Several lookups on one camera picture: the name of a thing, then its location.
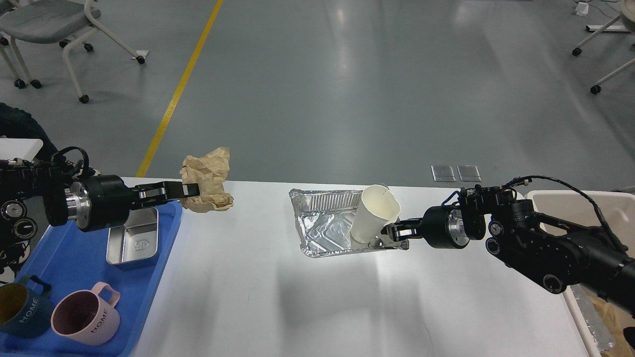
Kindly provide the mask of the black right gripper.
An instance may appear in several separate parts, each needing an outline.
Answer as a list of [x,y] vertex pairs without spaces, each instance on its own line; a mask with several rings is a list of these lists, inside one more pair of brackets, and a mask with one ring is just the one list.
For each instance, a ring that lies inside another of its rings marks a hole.
[[382,234],[394,242],[424,238],[437,249],[463,249],[469,244],[461,211],[442,206],[429,208],[423,218],[392,222],[383,227]]

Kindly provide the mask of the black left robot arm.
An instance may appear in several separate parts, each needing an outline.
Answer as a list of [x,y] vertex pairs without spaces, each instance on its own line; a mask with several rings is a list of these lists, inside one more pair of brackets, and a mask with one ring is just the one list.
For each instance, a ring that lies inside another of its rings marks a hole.
[[71,166],[62,162],[66,153],[74,150],[66,147],[46,161],[1,161],[2,268],[20,266],[29,242],[38,233],[38,224],[26,205],[32,197],[43,200],[50,226],[75,221],[82,232],[91,232],[122,226],[134,210],[200,195],[197,183],[159,181],[129,187],[119,176],[91,176],[84,149],[79,149],[81,159]]

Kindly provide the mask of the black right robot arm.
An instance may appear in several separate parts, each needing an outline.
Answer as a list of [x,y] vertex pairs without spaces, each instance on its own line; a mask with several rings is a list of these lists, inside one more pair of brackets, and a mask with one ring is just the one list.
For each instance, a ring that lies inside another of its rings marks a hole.
[[381,230],[392,241],[424,239],[433,248],[463,249],[485,233],[487,251],[552,294],[581,284],[599,298],[634,313],[634,260],[613,233],[596,201],[567,182],[563,185],[589,201],[598,226],[538,213],[516,187],[534,176],[502,185],[457,190],[420,218],[388,224]]

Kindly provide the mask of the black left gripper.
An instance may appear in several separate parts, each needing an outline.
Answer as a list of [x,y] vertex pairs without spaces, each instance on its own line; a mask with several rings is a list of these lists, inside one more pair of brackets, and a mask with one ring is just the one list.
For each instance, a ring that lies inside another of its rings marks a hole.
[[129,188],[119,176],[88,177],[65,190],[68,220],[83,232],[122,226],[131,206],[160,206],[199,195],[197,183],[159,181]]

